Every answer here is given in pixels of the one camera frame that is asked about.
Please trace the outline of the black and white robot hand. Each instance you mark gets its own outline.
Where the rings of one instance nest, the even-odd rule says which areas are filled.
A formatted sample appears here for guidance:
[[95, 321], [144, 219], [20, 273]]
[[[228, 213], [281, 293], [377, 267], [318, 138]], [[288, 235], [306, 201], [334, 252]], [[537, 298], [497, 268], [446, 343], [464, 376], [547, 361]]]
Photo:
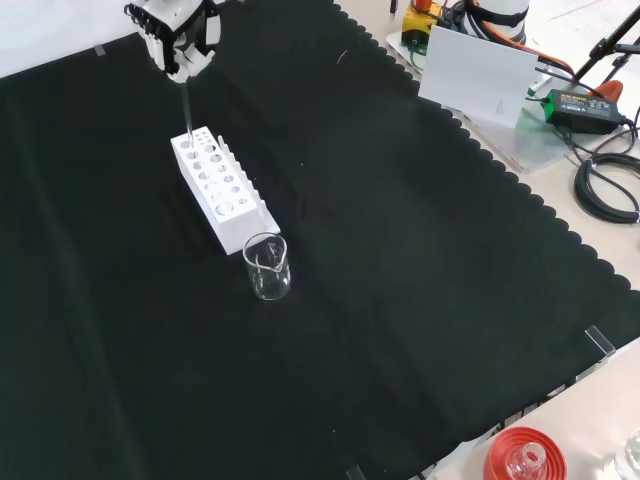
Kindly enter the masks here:
[[124, 13], [157, 68], [171, 81], [184, 84], [214, 58], [225, 5], [214, 0], [131, 1], [124, 6]]

